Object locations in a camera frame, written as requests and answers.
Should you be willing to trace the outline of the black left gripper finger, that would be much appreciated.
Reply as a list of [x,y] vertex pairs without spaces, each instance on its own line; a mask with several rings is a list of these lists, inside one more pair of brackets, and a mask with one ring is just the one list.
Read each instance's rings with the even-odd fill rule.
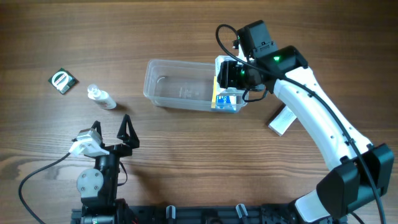
[[98,136],[100,139],[100,144],[102,144],[103,138],[102,138],[102,132],[101,132],[101,123],[99,121],[95,121],[93,123],[93,125],[91,126],[91,128],[94,129],[98,133]]
[[120,125],[117,138],[128,145],[131,149],[138,148],[140,146],[140,140],[133,128],[131,118],[128,114],[125,114]]

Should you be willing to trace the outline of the blue VapoDrops box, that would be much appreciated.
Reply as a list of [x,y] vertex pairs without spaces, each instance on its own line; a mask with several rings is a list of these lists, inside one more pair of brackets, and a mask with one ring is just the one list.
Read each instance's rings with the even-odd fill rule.
[[243,91],[235,88],[221,88],[214,76],[213,93],[211,97],[211,110],[219,112],[237,113],[244,101],[242,100]]

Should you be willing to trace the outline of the green Zam-Buk ointment box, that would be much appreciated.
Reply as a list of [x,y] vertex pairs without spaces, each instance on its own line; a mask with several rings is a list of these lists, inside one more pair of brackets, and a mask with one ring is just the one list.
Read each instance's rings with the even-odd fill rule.
[[60,68],[54,75],[52,75],[48,82],[61,94],[64,95],[67,91],[73,88],[78,80],[64,68]]

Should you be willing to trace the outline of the white green medicine box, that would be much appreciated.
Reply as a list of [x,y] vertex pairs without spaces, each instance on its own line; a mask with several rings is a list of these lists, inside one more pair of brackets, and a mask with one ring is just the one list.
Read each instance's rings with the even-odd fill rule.
[[269,123],[268,127],[279,136],[282,136],[296,119],[294,112],[288,106],[284,106]]

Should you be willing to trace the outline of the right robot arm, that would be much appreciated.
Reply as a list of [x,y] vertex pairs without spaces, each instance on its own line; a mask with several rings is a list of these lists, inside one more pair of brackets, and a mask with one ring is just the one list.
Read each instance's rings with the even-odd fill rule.
[[277,215],[288,223],[342,223],[375,202],[385,223],[381,198],[394,163],[389,146],[375,146],[355,129],[322,90],[299,50],[278,48],[264,21],[234,30],[234,36],[239,53],[220,63],[219,86],[275,95],[312,137],[329,170],[313,191],[277,205]]

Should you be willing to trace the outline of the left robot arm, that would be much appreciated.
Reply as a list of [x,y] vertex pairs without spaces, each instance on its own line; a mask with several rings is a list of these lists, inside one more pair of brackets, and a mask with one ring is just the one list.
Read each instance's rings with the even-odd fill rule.
[[120,170],[124,170],[120,158],[132,155],[140,145],[130,116],[125,114],[117,138],[121,144],[106,146],[101,134],[101,125],[95,121],[91,128],[81,130],[73,140],[69,152],[74,156],[84,155],[95,160],[92,169],[84,170],[77,178],[82,208],[72,211],[72,223],[138,223],[139,220],[123,198],[117,198]]

